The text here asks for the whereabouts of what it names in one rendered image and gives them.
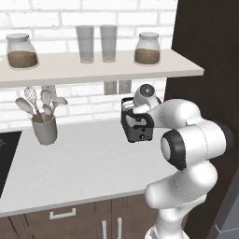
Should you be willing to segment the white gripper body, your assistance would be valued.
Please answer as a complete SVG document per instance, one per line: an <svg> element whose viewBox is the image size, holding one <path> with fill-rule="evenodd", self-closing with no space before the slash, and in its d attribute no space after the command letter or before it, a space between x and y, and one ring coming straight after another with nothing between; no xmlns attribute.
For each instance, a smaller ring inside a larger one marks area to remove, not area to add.
<svg viewBox="0 0 239 239"><path fill-rule="evenodd" d="M150 110L150 107L148 105L139 105L134 108L134 114L143 114L145 112L148 112Z"/></svg>

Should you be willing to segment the black and silver toaster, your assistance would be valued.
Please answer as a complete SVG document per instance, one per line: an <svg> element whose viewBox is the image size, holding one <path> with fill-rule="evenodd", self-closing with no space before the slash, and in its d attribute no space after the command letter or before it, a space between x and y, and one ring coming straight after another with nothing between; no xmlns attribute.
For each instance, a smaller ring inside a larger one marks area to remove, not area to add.
<svg viewBox="0 0 239 239"><path fill-rule="evenodd" d="M150 141L153 137L154 122L148 113L134 114L131 109L124 109L125 103L130 103L133 97L126 97L121 100L121 118L120 123L130 143L140 141ZM130 126L126 117L130 116L136 121L134 126Z"/></svg>

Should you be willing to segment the glass jar with brown contents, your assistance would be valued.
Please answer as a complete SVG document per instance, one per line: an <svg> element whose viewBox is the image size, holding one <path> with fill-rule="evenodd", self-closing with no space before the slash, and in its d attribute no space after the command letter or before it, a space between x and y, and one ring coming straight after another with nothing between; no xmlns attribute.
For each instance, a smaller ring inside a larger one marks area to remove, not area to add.
<svg viewBox="0 0 239 239"><path fill-rule="evenodd" d="M37 54L28 34L9 34L6 39L10 67L27 69L38 65Z"/></svg>
<svg viewBox="0 0 239 239"><path fill-rule="evenodd" d="M134 52L134 61L143 65L154 65L160 62L160 44L157 33L143 32Z"/></svg>

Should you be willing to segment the clear drinking glass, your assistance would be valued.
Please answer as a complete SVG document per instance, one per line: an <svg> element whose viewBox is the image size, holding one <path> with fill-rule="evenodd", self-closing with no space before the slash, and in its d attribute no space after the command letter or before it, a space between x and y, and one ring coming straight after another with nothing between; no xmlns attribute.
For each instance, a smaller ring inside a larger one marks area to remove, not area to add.
<svg viewBox="0 0 239 239"><path fill-rule="evenodd" d="M94 27L79 25L76 27L80 61L92 63L94 60Z"/></svg>
<svg viewBox="0 0 239 239"><path fill-rule="evenodd" d="M115 62L116 51L117 51L118 26L117 25L101 25L100 35L101 35L103 61L105 63Z"/></svg>

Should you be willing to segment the pale ladle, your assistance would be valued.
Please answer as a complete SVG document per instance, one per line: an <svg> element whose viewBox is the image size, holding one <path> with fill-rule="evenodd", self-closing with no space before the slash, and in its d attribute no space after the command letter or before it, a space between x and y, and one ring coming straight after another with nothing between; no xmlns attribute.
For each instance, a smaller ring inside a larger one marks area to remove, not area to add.
<svg viewBox="0 0 239 239"><path fill-rule="evenodd" d="M58 106L58 105L67 105L68 102L65 98L63 97L56 97L52 100L52 111L55 111L55 108Z"/></svg>

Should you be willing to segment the dark brown tall cabinet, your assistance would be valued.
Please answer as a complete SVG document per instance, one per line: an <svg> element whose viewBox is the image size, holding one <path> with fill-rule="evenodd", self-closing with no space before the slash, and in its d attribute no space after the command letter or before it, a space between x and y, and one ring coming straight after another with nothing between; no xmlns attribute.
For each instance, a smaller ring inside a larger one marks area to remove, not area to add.
<svg viewBox="0 0 239 239"><path fill-rule="evenodd" d="M234 180L239 179L239 0L178 0L172 49L204 69L201 77L169 78L164 98L197 104L206 119L227 125L230 153L212 160L218 182L190 211L185 232L206 239Z"/></svg>

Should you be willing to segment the small pale spoon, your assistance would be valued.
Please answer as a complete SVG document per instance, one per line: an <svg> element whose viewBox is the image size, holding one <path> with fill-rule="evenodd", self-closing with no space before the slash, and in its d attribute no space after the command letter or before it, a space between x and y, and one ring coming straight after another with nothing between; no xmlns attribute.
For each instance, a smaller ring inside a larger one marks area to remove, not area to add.
<svg viewBox="0 0 239 239"><path fill-rule="evenodd" d="M52 116L52 109L49 105L43 104L43 110L46 114L46 121L50 121L51 120L51 116Z"/></svg>

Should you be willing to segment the brown cupboard door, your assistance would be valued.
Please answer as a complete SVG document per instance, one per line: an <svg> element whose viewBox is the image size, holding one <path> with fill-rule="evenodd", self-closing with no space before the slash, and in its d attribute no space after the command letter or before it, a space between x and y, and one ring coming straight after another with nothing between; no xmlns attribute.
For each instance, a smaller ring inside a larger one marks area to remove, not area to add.
<svg viewBox="0 0 239 239"><path fill-rule="evenodd" d="M145 195L113 199L111 204L111 239L118 239L118 218L122 218L122 239L145 239L158 214L147 205Z"/></svg>
<svg viewBox="0 0 239 239"><path fill-rule="evenodd" d="M103 239L102 234L102 220L106 220L107 239L111 239L111 201L101 201L95 203L95 225L96 225L96 238Z"/></svg>

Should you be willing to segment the metal whisk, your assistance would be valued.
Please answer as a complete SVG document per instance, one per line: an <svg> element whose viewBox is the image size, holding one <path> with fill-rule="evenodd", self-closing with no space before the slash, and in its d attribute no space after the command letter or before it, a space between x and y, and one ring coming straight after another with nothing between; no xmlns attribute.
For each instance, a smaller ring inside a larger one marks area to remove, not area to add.
<svg viewBox="0 0 239 239"><path fill-rule="evenodd" d="M39 118L39 121L43 122L41 114L37 107L37 103L36 103L36 90L32 86L26 87L24 90L24 95L27 98L27 100L34 106L35 112Z"/></svg>

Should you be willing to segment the wooden spoon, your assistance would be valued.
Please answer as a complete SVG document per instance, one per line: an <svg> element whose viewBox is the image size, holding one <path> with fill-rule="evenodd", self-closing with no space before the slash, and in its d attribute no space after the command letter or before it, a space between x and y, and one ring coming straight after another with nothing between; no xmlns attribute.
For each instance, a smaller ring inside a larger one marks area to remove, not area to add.
<svg viewBox="0 0 239 239"><path fill-rule="evenodd" d="M26 113L29 113L30 115L33 116L33 118L36 121L39 121L39 119L37 118L37 116L34 114L33 108L31 107L31 105L22 97L18 98L15 103L17 104L17 106L25 111Z"/></svg>

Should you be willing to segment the grey steel appliance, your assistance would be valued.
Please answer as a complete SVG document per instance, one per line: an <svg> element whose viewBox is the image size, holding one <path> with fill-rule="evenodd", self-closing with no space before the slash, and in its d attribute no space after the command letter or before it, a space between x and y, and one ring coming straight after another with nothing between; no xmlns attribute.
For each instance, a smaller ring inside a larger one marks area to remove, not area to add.
<svg viewBox="0 0 239 239"><path fill-rule="evenodd" d="M232 182L206 239L239 239L239 179Z"/></svg>

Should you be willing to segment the black hob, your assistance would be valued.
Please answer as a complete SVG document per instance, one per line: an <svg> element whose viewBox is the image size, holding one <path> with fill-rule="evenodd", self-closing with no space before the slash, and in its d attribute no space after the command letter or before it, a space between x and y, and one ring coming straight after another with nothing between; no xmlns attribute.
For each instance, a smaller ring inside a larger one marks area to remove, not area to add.
<svg viewBox="0 0 239 239"><path fill-rule="evenodd" d="M0 197L19 144L21 131L0 133Z"/></svg>

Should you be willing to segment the brown drawer front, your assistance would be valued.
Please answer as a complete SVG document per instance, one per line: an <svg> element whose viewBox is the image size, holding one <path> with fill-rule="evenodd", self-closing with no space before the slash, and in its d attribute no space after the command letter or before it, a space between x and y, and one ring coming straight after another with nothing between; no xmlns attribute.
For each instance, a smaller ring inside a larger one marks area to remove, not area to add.
<svg viewBox="0 0 239 239"><path fill-rule="evenodd" d="M70 212L75 207L77 214L69 218L49 219L49 212L55 214ZM24 213L9 218L21 239L97 239L91 226L92 217L87 205L67 206Z"/></svg>

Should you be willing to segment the grey wall outlet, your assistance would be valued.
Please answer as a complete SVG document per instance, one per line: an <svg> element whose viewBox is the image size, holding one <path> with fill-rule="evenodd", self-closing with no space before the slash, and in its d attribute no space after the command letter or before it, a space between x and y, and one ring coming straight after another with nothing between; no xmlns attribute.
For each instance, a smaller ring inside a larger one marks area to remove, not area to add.
<svg viewBox="0 0 239 239"><path fill-rule="evenodd" d="M117 81L105 81L104 82L105 95L114 95L117 93Z"/></svg>
<svg viewBox="0 0 239 239"><path fill-rule="evenodd" d="M119 94L130 93L132 89L132 82L130 80L119 81Z"/></svg>

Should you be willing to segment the white wall shelf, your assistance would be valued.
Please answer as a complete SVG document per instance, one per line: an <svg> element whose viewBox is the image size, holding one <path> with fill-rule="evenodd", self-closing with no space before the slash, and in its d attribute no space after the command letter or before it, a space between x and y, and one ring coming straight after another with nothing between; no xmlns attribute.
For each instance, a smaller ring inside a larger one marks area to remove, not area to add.
<svg viewBox="0 0 239 239"><path fill-rule="evenodd" d="M81 63L78 53L39 54L39 65L18 70L0 61L0 89L27 86L47 86L71 83L132 80L160 77L202 76L204 70L172 49L161 51L157 65L134 63L134 51L119 51L114 63L104 63L100 52L94 53L94 63Z"/></svg>

